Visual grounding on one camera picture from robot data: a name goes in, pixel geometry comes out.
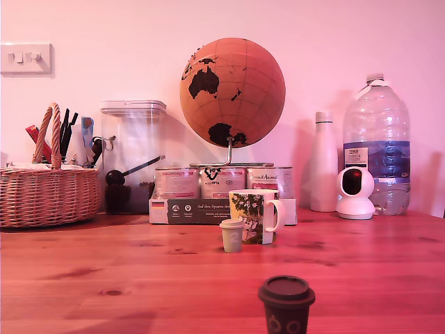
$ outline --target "globe stand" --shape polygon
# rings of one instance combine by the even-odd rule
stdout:
[[[226,167],[226,166],[260,166],[273,167],[273,162],[246,162],[246,163],[232,163],[232,141],[233,137],[227,138],[229,141],[229,151],[227,153],[226,162],[215,162],[213,164],[190,164],[190,167]]]

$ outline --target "wicker basket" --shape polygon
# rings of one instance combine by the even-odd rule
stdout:
[[[0,170],[0,227],[73,223],[92,218],[99,211],[101,193],[98,171],[60,168],[60,109],[55,103],[45,113],[33,163],[42,161],[43,143],[53,111],[51,169]]]

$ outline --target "mug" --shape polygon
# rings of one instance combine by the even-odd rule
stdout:
[[[243,217],[244,244],[271,244],[284,227],[285,208],[278,190],[244,189],[229,192],[230,216]]]

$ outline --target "coffee cup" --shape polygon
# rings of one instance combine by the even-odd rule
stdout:
[[[243,218],[243,243],[271,244],[284,227],[285,208],[278,190],[244,189],[229,192],[230,216]]]
[[[268,334],[305,334],[309,307],[315,293],[305,280],[294,276],[269,278],[258,297],[264,302]]]
[[[228,253],[241,252],[241,237],[243,236],[243,219],[225,219],[221,222],[222,243]]]

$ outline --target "white camera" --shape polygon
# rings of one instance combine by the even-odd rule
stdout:
[[[374,178],[366,168],[347,167],[337,177],[337,188],[341,195],[337,212],[341,218],[371,219],[375,207],[369,200],[374,190]]]

